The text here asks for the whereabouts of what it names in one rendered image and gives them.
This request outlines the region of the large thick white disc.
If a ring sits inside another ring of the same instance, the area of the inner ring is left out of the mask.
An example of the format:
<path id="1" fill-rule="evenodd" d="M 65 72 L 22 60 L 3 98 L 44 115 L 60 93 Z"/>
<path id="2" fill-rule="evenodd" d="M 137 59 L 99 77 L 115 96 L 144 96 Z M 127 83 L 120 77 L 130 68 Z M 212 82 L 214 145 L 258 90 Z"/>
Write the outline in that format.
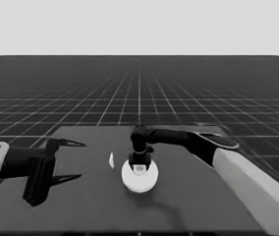
<path id="1" fill-rule="evenodd" d="M 132 171 L 129 161 L 126 160 L 121 170 L 122 181 L 124 185 L 134 193 L 145 193 L 150 191 L 158 180 L 158 167 L 154 161 L 151 161 L 149 170 L 145 170 L 144 165 L 136 165 Z"/>

